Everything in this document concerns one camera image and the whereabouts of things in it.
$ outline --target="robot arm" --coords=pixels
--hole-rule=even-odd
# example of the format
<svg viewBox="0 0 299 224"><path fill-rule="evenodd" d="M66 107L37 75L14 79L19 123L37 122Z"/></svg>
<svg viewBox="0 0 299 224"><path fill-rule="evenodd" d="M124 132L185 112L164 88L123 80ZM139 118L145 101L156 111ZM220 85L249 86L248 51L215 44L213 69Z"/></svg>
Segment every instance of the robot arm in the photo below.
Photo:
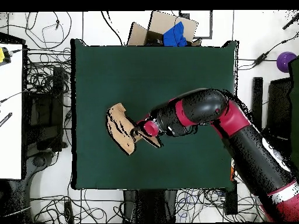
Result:
<svg viewBox="0 0 299 224"><path fill-rule="evenodd" d="M178 137L192 125L211 124L235 162L235 169L270 221L299 221L299 185L285 160L219 90L197 89L151 110L139 122L150 136Z"/></svg>

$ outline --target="yellow object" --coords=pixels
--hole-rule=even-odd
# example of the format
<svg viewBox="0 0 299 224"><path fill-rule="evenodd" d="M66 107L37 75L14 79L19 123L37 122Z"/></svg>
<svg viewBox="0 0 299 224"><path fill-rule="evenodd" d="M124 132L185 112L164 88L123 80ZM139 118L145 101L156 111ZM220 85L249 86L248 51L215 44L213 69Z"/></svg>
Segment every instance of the yellow object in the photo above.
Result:
<svg viewBox="0 0 299 224"><path fill-rule="evenodd" d="M4 59L4 52L2 50L2 48L0 47L0 62L3 62L3 59Z"/></svg>

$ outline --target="purple ball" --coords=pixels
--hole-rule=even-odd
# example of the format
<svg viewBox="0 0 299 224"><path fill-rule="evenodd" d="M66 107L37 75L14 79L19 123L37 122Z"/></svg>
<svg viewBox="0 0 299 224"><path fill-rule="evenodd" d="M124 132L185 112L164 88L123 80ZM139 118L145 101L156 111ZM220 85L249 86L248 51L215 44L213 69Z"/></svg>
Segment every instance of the purple ball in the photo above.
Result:
<svg viewBox="0 0 299 224"><path fill-rule="evenodd" d="M281 53L276 60L276 65L278 69L284 73L288 73L288 63L294 60L296 57L296 54L290 51L285 51Z"/></svg>

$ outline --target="cardboard box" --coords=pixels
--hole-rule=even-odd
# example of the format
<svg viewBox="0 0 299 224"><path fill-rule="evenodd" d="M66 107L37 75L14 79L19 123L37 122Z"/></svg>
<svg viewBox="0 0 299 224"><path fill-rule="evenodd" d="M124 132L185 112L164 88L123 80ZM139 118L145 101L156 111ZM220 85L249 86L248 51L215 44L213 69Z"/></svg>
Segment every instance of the cardboard box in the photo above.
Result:
<svg viewBox="0 0 299 224"><path fill-rule="evenodd" d="M153 11L149 20L148 29L132 23L130 34L128 35L128 46L144 46L148 40L163 40L163 34L171 29L175 24L182 22L184 33L188 45L197 46L198 43L192 44L194 33L198 25L194 20L189 20L174 15L169 15L159 11Z"/></svg>

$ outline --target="power adapter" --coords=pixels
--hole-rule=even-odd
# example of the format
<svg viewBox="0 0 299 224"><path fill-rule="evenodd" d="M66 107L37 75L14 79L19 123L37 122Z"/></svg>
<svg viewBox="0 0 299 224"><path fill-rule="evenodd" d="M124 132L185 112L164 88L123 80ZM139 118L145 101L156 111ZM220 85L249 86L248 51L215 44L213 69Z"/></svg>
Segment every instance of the power adapter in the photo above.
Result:
<svg viewBox="0 0 299 224"><path fill-rule="evenodd" d="M266 53L263 53L262 55L260 55L257 59L255 59L255 61L253 62L253 64L254 64L254 66L253 67L255 67L255 66L257 66L257 65L259 65L261 62L263 62L266 58L267 58L267 55L271 52L271 50L273 50L275 47L277 47L278 45L280 45L280 44L284 44L284 43L286 43L286 42L288 42L289 40L291 40L291 39L294 39L294 38L290 38L290 39L288 39L288 40L283 40L282 42L280 42L279 44L277 44L276 46L274 46L273 48L271 48L269 51L267 51Z"/></svg>
<svg viewBox="0 0 299 224"><path fill-rule="evenodd" d="M64 203L64 217L67 221L67 224L75 224L74 222L74 214L72 211L72 202L70 200Z"/></svg>

